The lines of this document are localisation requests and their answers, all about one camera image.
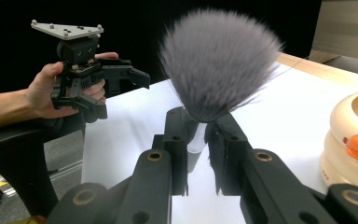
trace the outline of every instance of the human hand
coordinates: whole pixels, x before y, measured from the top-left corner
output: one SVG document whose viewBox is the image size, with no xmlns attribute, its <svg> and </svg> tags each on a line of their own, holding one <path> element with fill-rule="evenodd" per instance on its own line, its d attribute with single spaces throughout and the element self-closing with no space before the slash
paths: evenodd
<svg viewBox="0 0 358 224">
<path fill-rule="evenodd" d="M 96 54 L 95 58 L 118 58 L 118 54 L 115 52 L 106 52 Z M 30 110 L 36 113 L 38 118 L 54 119 L 73 115 L 78 112 L 78 110 L 73 109 L 71 106 L 64 106 L 56 110 L 51 102 L 50 95 L 53 91 L 55 78 L 62 72 L 62 69 L 63 64 L 61 62 L 45 65 L 26 90 L 25 99 L 27 105 Z M 97 100 L 105 102 L 104 83 L 105 81 L 102 79 L 100 82 L 84 89 L 83 92 Z"/>
</svg>

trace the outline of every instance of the person's arm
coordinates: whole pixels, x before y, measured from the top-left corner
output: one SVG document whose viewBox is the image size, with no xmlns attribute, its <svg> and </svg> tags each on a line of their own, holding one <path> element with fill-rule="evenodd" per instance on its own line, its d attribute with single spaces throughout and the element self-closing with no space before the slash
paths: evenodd
<svg viewBox="0 0 358 224">
<path fill-rule="evenodd" d="M 98 58 L 117 58 L 114 52 L 97 54 Z M 50 95 L 55 77 L 62 72 L 62 63 L 51 63 L 43 67 L 31 85 L 20 91 L 0 93 L 0 127 L 29 119 L 53 119 L 73 115 L 78 111 L 71 106 L 54 109 Z M 105 101 L 104 80 L 83 90 L 95 99 Z"/>
</svg>

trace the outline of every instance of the white table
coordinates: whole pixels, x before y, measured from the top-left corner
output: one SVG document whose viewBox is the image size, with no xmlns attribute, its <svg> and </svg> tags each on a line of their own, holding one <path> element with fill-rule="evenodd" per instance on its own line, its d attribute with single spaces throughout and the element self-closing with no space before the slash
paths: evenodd
<svg viewBox="0 0 358 224">
<path fill-rule="evenodd" d="M 277 153 L 306 186 L 326 192 L 319 157 L 333 107 L 358 91 L 279 63 L 280 75 L 255 102 L 232 113 L 253 148 Z M 132 175 L 139 155 L 164 133 L 166 112 L 182 105 L 169 81 L 106 102 L 108 119 L 87 125 L 82 182 L 108 189 Z M 188 176 L 189 196 L 172 197 L 172 223 L 245 223 L 240 197 L 216 195 L 206 147 Z"/>
</svg>

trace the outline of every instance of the cream plastic toy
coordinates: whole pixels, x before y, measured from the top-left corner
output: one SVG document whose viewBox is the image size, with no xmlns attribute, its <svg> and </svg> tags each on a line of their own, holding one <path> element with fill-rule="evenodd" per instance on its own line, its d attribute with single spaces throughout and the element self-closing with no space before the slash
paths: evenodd
<svg viewBox="0 0 358 224">
<path fill-rule="evenodd" d="M 358 186 L 358 92 L 333 109 L 320 164 L 328 186 L 335 183 Z"/>
</svg>

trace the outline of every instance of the makeup brush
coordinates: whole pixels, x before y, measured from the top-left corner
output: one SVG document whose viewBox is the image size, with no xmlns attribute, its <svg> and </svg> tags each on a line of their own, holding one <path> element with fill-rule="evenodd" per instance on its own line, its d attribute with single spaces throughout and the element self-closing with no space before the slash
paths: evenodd
<svg viewBox="0 0 358 224">
<path fill-rule="evenodd" d="M 196 9 L 167 28 L 159 58 L 186 116 L 199 123 L 187 145 L 192 172 L 206 146 L 205 127 L 250 103 L 273 79 L 282 43 L 269 28 L 246 15 Z"/>
</svg>

